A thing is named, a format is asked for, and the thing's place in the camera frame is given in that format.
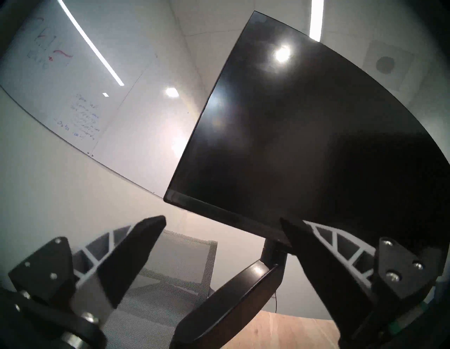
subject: monitor screen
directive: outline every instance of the monitor screen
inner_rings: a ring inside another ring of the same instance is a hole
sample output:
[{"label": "monitor screen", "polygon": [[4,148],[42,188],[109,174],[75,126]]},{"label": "monitor screen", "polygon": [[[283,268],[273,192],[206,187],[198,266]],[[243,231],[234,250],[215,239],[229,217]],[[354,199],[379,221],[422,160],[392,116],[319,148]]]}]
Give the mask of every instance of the monitor screen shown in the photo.
[{"label": "monitor screen", "polygon": [[333,50],[254,12],[164,200],[289,244],[280,218],[372,246],[447,243],[450,166],[417,119]]}]

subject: whiteboard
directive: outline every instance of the whiteboard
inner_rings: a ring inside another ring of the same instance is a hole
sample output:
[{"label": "whiteboard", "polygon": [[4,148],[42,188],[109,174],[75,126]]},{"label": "whiteboard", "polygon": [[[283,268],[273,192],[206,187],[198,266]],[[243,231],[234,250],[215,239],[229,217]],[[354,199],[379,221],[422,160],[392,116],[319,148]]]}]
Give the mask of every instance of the whiteboard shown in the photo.
[{"label": "whiteboard", "polygon": [[0,85],[49,130],[163,197],[196,118],[181,98],[164,93],[173,86],[170,74],[135,4],[64,4],[123,86],[57,0],[40,3],[19,29],[0,61]]},{"label": "whiteboard", "polygon": [[196,120],[172,86],[156,55],[119,107],[95,147],[94,159],[163,197]]}]

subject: ceiling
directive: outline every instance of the ceiling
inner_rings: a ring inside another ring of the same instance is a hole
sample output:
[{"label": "ceiling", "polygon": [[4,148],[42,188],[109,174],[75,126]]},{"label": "ceiling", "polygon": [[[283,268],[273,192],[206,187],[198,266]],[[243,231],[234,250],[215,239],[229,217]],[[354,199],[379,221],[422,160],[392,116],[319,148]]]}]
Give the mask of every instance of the ceiling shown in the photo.
[{"label": "ceiling", "polygon": [[[254,10],[309,34],[311,0],[170,0],[207,94]],[[408,106],[438,46],[401,0],[325,0],[320,41]]]}]

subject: wooden table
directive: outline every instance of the wooden table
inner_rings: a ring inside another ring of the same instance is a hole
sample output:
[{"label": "wooden table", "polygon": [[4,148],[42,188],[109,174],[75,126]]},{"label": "wooden table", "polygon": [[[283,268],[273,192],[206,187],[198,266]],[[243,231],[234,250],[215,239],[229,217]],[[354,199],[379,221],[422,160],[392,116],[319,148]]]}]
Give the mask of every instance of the wooden table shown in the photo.
[{"label": "wooden table", "polygon": [[260,311],[223,349],[336,348],[339,331],[331,320]]}]

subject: ceiling light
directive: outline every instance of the ceiling light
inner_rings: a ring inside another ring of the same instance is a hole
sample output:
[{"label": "ceiling light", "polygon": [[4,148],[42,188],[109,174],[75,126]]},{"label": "ceiling light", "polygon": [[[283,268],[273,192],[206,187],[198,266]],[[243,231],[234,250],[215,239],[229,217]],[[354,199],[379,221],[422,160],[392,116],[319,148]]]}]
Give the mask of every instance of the ceiling light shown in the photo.
[{"label": "ceiling light", "polygon": [[275,58],[281,63],[286,62],[290,55],[291,50],[288,46],[282,46],[281,49],[275,51]]},{"label": "ceiling light", "polygon": [[67,8],[67,6],[63,3],[63,0],[58,0],[58,3],[61,5],[61,8],[64,10],[64,12],[66,13],[67,17],[69,17],[69,19],[71,20],[71,22],[73,23],[73,25],[75,26],[75,28],[79,31],[79,33],[81,34],[81,36],[83,37],[83,39],[85,39],[85,41],[87,42],[87,44],[89,45],[89,47],[94,51],[94,53],[97,55],[97,57],[100,59],[100,61],[103,63],[103,65],[106,67],[106,69],[111,73],[112,77],[114,79],[116,79],[117,83],[120,86],[124,86],[124,83],[122,82],[122,80],[119,78],[119,76],[117,76],[116,72],[113,70],[113,68],[111,68],[111,66],[108,64],[108,62],[106,61],[106,59],[102,56],[102,54],[99,52],[99,50],[97,50],[97,47],[94,46],[94,44],[92,43],[92,41],[87,37],[86,33],[84,32],[84,30],[80,27],[80,25],[78,24],[78,22],[75,20],[75,18],[72,16],[72,14],[70,13],[69,9]]},{"label": "ceiling light", "polygon": [[172,97],[172,98],[175,98],[175,97],[178,97],[178,96],[179,96],[178,91],[177,91],[176,88],[174,88],[174,87],[169,87],[169,88],[167,88],[167,89],[166,89],[166,93],[167,93],[167,95],[168,95],[169,97]]},{"label": "ceiling light", "polygon": [[324,0],[312,0],[310,38],[320,41],[322,33],[322,16],[324,14]]}]

